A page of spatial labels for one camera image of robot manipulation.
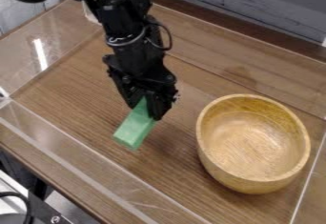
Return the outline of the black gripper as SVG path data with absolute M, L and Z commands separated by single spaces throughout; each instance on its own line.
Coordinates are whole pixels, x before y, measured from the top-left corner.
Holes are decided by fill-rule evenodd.
M 176 102 L 176 77 L 164 65 L 168 48 L 162 34 L 107 36 L 106 42 L 114 53 L 103 56 L 103 63 L 127 106 L 134 108 L 146 98 L 148 115 L 159 121 Z

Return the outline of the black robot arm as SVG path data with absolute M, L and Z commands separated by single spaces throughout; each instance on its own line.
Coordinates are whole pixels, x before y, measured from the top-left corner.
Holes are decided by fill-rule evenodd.
M 112 53 L 103 56 L 128 107 L 146 103 L 152 119 L 163 118 L 176 101 L 176 77 L 164 66 L 174 46 L 171 32 L 152 15 L 150 0 L 76 0 L 103 27 Z

